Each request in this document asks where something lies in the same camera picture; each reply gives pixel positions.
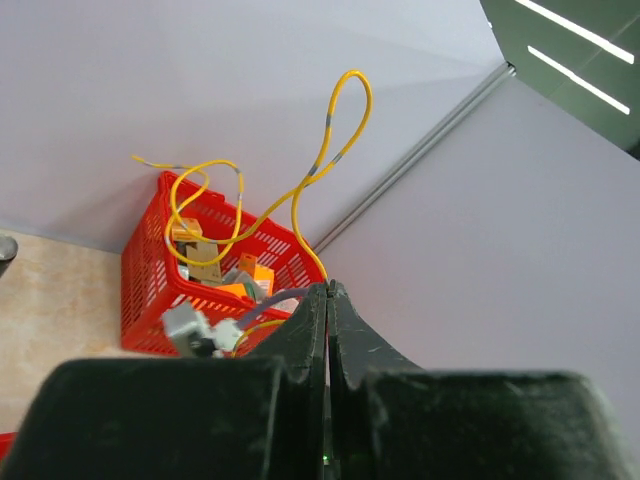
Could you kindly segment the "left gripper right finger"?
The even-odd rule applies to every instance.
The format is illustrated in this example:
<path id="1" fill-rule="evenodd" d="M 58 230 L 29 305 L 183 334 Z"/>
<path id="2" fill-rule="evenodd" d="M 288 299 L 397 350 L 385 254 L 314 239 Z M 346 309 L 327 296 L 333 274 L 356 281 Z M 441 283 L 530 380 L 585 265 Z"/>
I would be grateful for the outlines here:
<path id="1" fill-rule="evenodd" d="M 327 290 L 340 479 L 635 479 L 611 404 L 571 371 L 425 369 Z"/>

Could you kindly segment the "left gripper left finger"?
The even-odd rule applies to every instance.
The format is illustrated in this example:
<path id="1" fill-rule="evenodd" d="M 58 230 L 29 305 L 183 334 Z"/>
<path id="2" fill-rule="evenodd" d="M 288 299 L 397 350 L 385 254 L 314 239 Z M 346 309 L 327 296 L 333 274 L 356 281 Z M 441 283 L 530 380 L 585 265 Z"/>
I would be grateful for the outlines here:
<path id="1" fill-rule="evenodd" d="M 318 479 L 327 289 L 239 358 L 57 366 L 2 461 L 5 479 Z"/>

